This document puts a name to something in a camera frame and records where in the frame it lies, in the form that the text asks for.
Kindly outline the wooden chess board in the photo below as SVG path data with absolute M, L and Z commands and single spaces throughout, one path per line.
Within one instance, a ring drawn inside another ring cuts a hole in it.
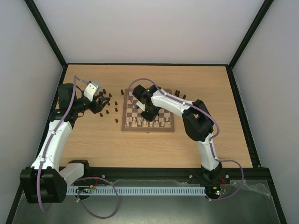
M 150 106 L 140 106 L 132 89 L 124 92 L 121 130 L 123 132 L 174 132 L 174 116 L 170 111 Z

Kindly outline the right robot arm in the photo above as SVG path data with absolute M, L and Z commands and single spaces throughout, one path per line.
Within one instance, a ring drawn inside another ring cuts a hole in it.
M 210 183 L 219 179 L 222 164 L 218 161 L 214 148 L 214 121 L 203 101 L 183 100 L 154 85 L 148 89 L 138 85 L 133 89 L 132 95 L 137 99 L 137 107 L 142 109 L 141 116 L 147 121 L 154 121 L 160 109 L 179 116 L 183 120 L 187 136 L 197 143 L 203 177 Z

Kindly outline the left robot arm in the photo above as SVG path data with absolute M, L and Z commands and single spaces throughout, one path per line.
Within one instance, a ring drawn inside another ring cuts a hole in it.
M 87 160 L 72 160 L 62 170 L 59 164 L 80 114 L 87 110 L 97 114 L 109 102 L 100 88 L 97 82 L 88 82 L 78 98 L 77 86 L 71 83 L 59 85 L 58 108 L 49 116 L 49 128 L 42 149 L 32 165 L 20 174 L 21 186 L 29 203 L 61 203 L 67 188 L 77 179 L 90 174 Z

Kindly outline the black frame rail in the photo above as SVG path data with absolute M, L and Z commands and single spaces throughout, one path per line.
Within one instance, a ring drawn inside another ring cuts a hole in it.
M 200 185 L 218 185 L 223 180 L 242 178 L 239 168 L 223 168 L 220 173 L 209 175 L 202 168 L 97 168 L 90 167 L 82 177 L 101 177 L 111 182 L 117 180 L 175 180 Z

